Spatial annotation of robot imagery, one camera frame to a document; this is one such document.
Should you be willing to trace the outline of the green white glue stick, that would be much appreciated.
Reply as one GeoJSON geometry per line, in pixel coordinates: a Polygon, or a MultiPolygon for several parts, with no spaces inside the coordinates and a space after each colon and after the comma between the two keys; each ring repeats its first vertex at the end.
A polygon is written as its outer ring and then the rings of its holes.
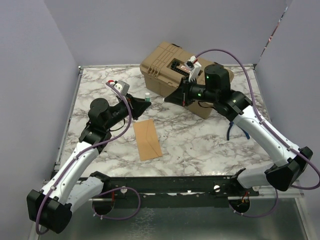
{"type": "Polygon", "coordinates": [[[144,95],[144,100],[146,102],[150,102],[151,101],[151,98],[150,98],[150,93],[149,92],[146,92],[145,95],[144,95]]]}

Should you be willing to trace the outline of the brown paper envelope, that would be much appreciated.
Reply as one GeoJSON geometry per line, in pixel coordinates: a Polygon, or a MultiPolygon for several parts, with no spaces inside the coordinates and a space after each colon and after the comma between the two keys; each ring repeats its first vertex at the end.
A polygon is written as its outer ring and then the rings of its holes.
{"type": "Polygon", "coordinates": [[[147,161],[163,156],[158,135],[152,119],[133,124],[140,160],[147,161]]]}

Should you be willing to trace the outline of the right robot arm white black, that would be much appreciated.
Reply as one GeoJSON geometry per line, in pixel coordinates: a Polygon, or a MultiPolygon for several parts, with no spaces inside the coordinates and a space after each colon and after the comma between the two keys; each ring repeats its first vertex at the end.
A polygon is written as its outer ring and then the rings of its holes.
{"type": "Polygon", "coordinates": [[[187,107],[193,102],[211,103],[213,109],[244,130],[270,156],[273,163],[254,169],[241,169],[230,182],[229,189],[240,196],[255,186],[272,186],[285,192],[304,172],[313,152],[299,147],[277,131],[242,92],[231,89],[229,72],[220,64],[204,69],[205,84],[182,77],[178,88],[164,98],[167,103],[187,107]]]}

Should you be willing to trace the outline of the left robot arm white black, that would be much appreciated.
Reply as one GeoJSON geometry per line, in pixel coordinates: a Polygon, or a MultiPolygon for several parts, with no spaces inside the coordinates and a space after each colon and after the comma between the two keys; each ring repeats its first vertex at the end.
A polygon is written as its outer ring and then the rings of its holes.
{"type": "Polygon", "coordinates": [[[29,218],[35,222],[38,235],[48,231],[61,233],[73,213],[90,198],[103,198],[110,193],[110,184],[102,178],[90,176],[80,185],[77,181],[106,145],[123,135],[112,136],[111,128],[125,118],[137,120],[151,106],[150,101],[130,94],[120,95],[118,101],[114,106],[104,98],[91,102],[89,120],[73,153],[41,190],[31,190],[27,195],[29,218]]]}

